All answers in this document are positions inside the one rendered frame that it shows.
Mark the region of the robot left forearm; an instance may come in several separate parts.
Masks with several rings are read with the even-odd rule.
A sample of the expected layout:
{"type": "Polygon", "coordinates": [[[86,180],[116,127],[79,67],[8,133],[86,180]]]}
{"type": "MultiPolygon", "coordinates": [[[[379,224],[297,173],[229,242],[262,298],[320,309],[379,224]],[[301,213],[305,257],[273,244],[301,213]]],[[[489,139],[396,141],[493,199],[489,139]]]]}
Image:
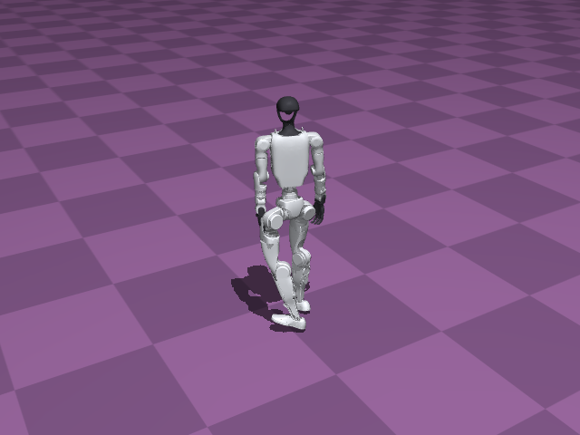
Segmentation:
{"type": "Polygon", "coordinates": [[[259,208],[264,208],[266,213],[266,184],[259,183],[258,173],[254,172],[254,185],[255,185],[255,211],[258,214],[259,208]]]}

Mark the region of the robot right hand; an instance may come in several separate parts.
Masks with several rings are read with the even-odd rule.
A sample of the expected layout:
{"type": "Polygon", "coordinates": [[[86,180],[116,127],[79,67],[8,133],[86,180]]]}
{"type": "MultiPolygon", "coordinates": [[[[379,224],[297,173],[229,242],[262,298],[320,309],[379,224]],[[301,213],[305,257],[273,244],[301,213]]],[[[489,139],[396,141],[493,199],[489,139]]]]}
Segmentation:
{"type": "Polygon", "coordinates": [[[315,216],[314,217],[314,220],[311,223],[314,223],[314,224],[319,225],[323,221],[323,219],[324,219],[324,203],[325,203],[325,197],[326,197],[326,195],[323,195],[322,196],[321,202],[319,200],[317,200],[317,199],[314,199],[315,203],[314,203],[313,207],[315,208],[315,213],[316,214],[314,215],[315,216]]]}

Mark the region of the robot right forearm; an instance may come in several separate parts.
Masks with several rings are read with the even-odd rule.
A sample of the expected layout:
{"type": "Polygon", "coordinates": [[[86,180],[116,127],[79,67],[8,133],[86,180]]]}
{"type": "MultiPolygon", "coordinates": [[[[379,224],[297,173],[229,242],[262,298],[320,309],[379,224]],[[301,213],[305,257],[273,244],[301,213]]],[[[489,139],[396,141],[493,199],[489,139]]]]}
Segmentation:
{"type": "Polygon", "coordinates": [[[326,176],[325,176],[325,169],[324,169],[323,175],[314,176],[315,199],[319,200],[320,202],[321,202],[322,196],[326,195],[325,182],[326,182],[326,176]]]}

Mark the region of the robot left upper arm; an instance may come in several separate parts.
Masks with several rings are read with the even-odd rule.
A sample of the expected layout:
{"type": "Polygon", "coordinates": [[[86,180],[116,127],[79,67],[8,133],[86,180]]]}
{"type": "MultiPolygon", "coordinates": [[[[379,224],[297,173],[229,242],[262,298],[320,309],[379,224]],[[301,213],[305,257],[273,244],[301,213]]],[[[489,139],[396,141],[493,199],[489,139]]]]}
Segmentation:
{"type": "Polygon", "coordinates": [[[269,180],[269,173],[267,171],[267,150],[271,145],[271,135],[264,135],[256,138],[255,141],[255,160],[256,172],[259,176],[259,183],[269,180]]]}

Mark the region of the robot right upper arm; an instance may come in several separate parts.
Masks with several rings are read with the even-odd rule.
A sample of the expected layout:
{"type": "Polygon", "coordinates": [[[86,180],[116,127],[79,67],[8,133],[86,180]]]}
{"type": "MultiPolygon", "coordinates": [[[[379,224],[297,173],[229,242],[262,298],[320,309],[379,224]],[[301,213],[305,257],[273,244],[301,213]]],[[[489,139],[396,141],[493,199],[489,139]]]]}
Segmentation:
{"type": "Polygon", "coordinates": [[[310,140],[312,159],[314,164],[310,167],[313,176],[324,174],[324,142],[321,136],[314,131],[307,132],[310,140]]]}

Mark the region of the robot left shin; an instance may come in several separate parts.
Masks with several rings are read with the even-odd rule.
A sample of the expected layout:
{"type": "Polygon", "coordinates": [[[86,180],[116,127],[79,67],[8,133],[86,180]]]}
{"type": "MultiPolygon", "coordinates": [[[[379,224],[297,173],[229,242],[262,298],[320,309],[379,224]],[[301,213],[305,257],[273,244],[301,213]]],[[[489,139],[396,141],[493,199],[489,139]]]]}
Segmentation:
{"type": "Polygon", "coordinates": [[[292,319],[298,321],[300,315],[295,301],[297,295],[293,278],[290,276],[289,268],[287,266],[279,266],[275,271],[275,275],[272,273],[272,276],[275,280],[277,290],[284,301],[288,312],[292,316],[292,319]],[[296,317],[298,317],[298,319],[296,319],[296,317]]]}

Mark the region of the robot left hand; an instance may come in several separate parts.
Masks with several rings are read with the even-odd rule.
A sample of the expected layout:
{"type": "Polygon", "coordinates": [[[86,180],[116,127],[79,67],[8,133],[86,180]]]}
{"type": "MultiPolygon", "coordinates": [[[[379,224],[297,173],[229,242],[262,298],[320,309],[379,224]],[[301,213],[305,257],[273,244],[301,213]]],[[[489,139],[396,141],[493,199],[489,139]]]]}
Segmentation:
{"type": "MultiPolygon", "coordinates": [[[[262,208],[262,207],[261,207],[261,208],[259,208],[259,209],[258,209],[258,214],[256,213],[256,217],[258,217],[258,224],[259,224],[259,226],[261,226],[261,217],[262,217],[264,214],[265,214],[265,209],[264,209],[264,208],[262,208]]],[[[264,233],[265,233],[265,231],[266,231],[266,229],[265,229],[265,226],[263,226],[263,229],[264,229],[263,231],[264,231],[264,233]]]]}

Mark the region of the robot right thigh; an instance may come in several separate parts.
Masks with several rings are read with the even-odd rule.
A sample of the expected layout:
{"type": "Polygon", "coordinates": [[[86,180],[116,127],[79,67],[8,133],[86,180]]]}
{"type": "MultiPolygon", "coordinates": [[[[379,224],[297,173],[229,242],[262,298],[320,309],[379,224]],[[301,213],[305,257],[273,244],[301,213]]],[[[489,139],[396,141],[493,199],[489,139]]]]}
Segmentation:
{"type": "Polygon", "coordinates": [[[309,222],[315,215],[313,205],[304,200],[304,214],[300,217],[290,220],[289,239],[293,254],[293,261],[297,266],[305,266],[310,262],[308,252],[303,249],[309,222]]]}

